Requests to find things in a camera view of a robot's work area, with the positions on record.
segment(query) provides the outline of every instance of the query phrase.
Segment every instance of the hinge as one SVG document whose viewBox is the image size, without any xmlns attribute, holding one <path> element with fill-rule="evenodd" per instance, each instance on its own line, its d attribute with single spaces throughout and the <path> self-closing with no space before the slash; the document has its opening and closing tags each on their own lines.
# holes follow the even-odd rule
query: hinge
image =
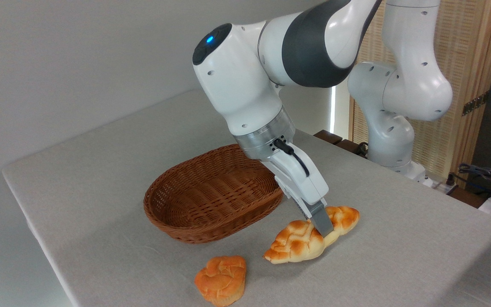
<svg viewBox="0 0 491 307">
<path fill-rule="evenodd" d="M 462 116 L 467 115 L 468 113 L 471 113 L 475 109 L 478 109 L 481 107 L 481 105 L 485 104 L 487 99 L 488 99 L 488 93 L 490 91 L 486 91 L 486 93 L 480 95 L 479 97 L 473 99 L 472 101 L 469 101 L 463 106 L 463 111 L 462 111 Z"/>
</svg>

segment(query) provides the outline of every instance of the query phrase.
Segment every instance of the wicker basket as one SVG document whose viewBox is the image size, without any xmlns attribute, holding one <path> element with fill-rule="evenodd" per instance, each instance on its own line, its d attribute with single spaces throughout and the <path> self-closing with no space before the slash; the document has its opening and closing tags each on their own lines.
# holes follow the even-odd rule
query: wicker basket
<svg viewBox="0 0 491 307">
<path fill-rule="evenodd" d="M 282 196 L 274 175 L 233 144 L 164 172 L 145 193 L 144 210 L 170 237 L 206 243 L 259 221 Z"/>
</svg>

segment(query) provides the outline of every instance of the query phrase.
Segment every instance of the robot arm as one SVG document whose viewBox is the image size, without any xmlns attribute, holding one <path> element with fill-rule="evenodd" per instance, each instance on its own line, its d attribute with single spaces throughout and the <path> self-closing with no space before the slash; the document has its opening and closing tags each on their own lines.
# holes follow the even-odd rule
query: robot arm
<svg viewBox="0 0 491 307">
<path fill-rule="evenodd" d="M 283 85 L 330 87 L 349 74 L 381 0 L 329 0 L 304 12 L 251 25 L 221 25 L 193 53 L 196 76 L 246 156 L 275 175 L 325 237 L 333 231 L 323 198 L 329 188 L 292 143 L 295 127 Z"/>
<path fill-rule="evenodd" d="M 418 182 L 425 169 L 412 161 L 414 130 L 405 117 L 434 121 L 452 103 L 433 50 L 438 8 L 439 0 L 387 0 L 382 40 L 396 64 L 362 62 L 348 78 L 367 121 L 368 159 Z"/>
</svg>

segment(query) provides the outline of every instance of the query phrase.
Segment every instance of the golden bread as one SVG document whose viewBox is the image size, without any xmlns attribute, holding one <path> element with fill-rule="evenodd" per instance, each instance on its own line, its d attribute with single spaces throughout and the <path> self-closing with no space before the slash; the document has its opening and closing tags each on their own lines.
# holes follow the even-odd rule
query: golden bread
<svg viewBox="0 0 491 307">
<path fill-rule="evenodd" d="M 246 261 L 240 256 L 211 258 L 200 270 L 194 284 L 200 294 L 217 307 L 228 306 L 244 294 Z"/>
<path fill-rule="evenodd" d="M 334 228 L 329 235 L 322 237 L 310 220 L 292 221 L 276 235 L 275 241 L 263 258 L 273 264 L 314 259 L 339 236 L 351 231 L 360 218 L 359 211 L 347 206 L 328 206 L 325 210 Z"/>
</svg>

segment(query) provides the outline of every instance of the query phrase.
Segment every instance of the table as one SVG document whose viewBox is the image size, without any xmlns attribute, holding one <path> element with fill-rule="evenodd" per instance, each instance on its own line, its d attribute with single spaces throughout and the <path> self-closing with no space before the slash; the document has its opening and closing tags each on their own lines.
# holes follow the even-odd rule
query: table
<svg viewBox="0 0 491 307">
<path fill-rule="evenodd" d="M 233 306 L 491 305 L 491 214 L 297 131 L 330 205 L 361 212 L 349 234 L 312 261 L 261 258 L 302 218 L 284 200 L 261 221 L 201 245 L 152 225 L 142 200 L 166 169 L 234 138 L 201 91 L 190 91 L 20 159 L 4 177 L 76 306 L 210 306 L 193 284 L 214 256 L 241 255 Z"/>
</svg>

